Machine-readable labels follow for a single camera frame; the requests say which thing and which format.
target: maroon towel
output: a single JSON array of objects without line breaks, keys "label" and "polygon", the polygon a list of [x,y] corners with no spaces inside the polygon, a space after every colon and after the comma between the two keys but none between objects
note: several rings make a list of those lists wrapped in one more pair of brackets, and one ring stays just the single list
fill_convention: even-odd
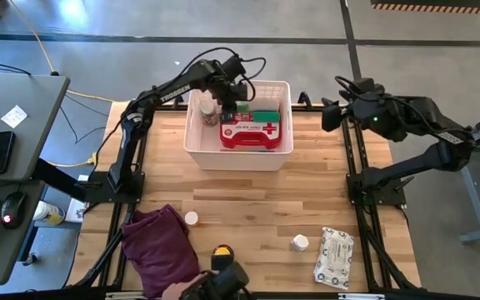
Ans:
[{"label": "maroon towel", "polygon": [[147,298],[160,297],[170,284],[189,282],[199,274],[188,227],[169,204],[153,212],[134,212],[122,233],[123,251],[140,274]]}]

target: desk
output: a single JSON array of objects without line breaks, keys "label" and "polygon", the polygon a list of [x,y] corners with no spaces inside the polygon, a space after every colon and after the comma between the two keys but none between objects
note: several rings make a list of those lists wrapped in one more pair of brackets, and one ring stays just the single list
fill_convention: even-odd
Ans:
[{"label": "desk", "polygon": [[8,230],[1,224],[1,206],[9,193],[18,190],[19,182],[0,187],[0,284],[7,282],[16,262],[16,257],[23,244],[25,234],[33,220],[34,211],[38,205],[39,199],[43,195],[45,184],[38,180],[32,180],[22,183],[20,191],[27,194],[25,202],[25,215],[20,227]]},{"label": "desk", "polygon": [[[112,105],[105,133],[113,130],[126,105]],[[250,277],[247,288],[251,291],[342,291],[315,283],[313,277],[322,226],[358,235],[354,208],[347,199],[348,165],[342,132],[322,131],[320,113],[295,112],[294,151],[280,172],[203,171],[183,149],[185,122],[185,112],[155,113],[143,164],[146,184],[137,209],[148,212],[169,203],[181,214],[197,211],[200,225],[191,229],[189,237],[201,268],[210,268],[210,254],[218,244],[228,244]],[[364,138],[372,166],[392,163],[384,139],[370,132],[365,132]],[[116,132],[103,147],[98,170],[107,170],[114,162],[120,139]],[[84,218],[68,284],[81,279],[103,251],[112,210],[112,204],[100,204]],[[393,207],[379,207],[379,216],[387,252],[419,286],[403,215]],[[306,252],[290,248],[290,241],[299,233],[310,240]],[[350,292],[367,290],[361,251],[360,243],[355,242]],[[119,249],[112,255],[109,282],[118,255]],[[381,282],[378,259],[372,256]],[[142,288],[131,263],[126,266],[122,288]]]},{"label": "desk", "polygon": [[[0,132],[16,134],[8,170],[0,174],[0,180],[31,177],[69,83],[66,77],[0,73]],[[27,118],[12,129],[1,117],[16,105]]]}]

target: gray floor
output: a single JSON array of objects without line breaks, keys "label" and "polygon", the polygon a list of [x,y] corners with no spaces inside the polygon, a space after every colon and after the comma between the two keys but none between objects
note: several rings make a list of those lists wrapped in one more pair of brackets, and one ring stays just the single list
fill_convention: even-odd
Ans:
[{"label": "gray floor", "polygon": [[[211,38],[345,38],[338,0],[29,0],[17,5],[42,34],[90,34],[129,37]],[[355,37],[387,40],[480,41],[480,15],[428,12],[373,11],[365,0],[348,0]],[[0,33],[30,32],[10,3],[0,2]],[[257,19],[260,23],[249,22]],[[259,77],[285,80],[292,96],[306,90],[312,99],[337,98],[335,75],[351,77],[348,47],[321,44],[228,44],[243,57],[264,56],[266,70]],[[71,78],[71,88],[114,99],[133,98],[143,89],[174,76],[210,43],[162,42],[46,42],[56,69]],[[362,75],[374,77],[391,93],[432,97],[442,112],[463,124],[480,120],[480,47],[358,47]],[[215,58],[225,58],[217,52]],[[48,73],[38,45],[0,41],[0,63]],[[253,72],[257,65],[249,66]],[[75,97],[103,113],[109,104]],[[63,107],[77,135],[104,126],[106,118],[65,100]],[[62,115],[42,156],[59,163],[88,158],[101,142],[103,131],[73,145]],[[409,137],[391,143],[394,160],[422,152],[433,140]],[[68,170],[73,176],[89,168]],[[478,229],[458,173],[427,172],[406,187],[411,236],[418,270],[425,288],[446,293],[480,295],[480,242],[463,246],[458,234]],[[48,197],[64,198],[58,192]],[[29,288],[60,287],[72,261],[76,233],[42,229],[33,246],[42,262],[17,264],[0,293]]]}]

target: butcher block tabletop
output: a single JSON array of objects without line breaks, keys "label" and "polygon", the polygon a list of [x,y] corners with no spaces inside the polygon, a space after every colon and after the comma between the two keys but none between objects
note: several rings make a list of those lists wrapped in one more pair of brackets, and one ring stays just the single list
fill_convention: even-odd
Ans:
[{"label": "butcher block tabletop", "polygon": [[[126,102],[112,105],[105,133],[114,129],[126,106]],[[294,112],[294,149],[279,172],[203,171],[183,148],[185,122],[185,112],[155,113],[142,166],[146,182],[137,209],[150,212],[170,204],[182,216],[197,212],[199,224],[190,227],[189,238],[201,269],[210,268],[210,255],[217,245],[227,244],[250,278],[250,291],[341,292],[314,282],[313,270],[322,227],[358,237],[357,218],[348,202],[345,184],[348,164],[342,129],[324,132],[321,113]],[[364,132],[364,140],[371,166],[392,163],[386,140],[368,131]],[[118,129],[103,147],[97,170],[108,170],[116,160],[120,141]],[[395,207],[378,210],[388,254],[407,278],[419,286],[413,246],[402,212]],[[99,258],[106,245],[112,211],[113,204],[103,203],[86,214],[67,284],[83,278]],[[291,248],[290,242],[298,234],[307,236],[310,242],[305,252]],[[360,242],[355,241],[349,292],[366,292],[362,249]],[[119,248],[112,255],[109,283],[114,278]],[[377,281],[381,282],[377,256],[373,254],[372,260]],[[130,262],[122,289],[142,289]]]}]

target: red cross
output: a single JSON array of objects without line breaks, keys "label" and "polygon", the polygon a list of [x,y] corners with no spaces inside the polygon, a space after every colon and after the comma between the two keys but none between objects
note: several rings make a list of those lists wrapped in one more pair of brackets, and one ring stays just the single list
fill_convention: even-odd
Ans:
[{"label": "red cross", "polygon": [[272,126],[271,123],[268,123],[266,127],[262,128],[262,130],[266,130],[267,134],[272,134],[273,130],[277,130],[277,128]]}]

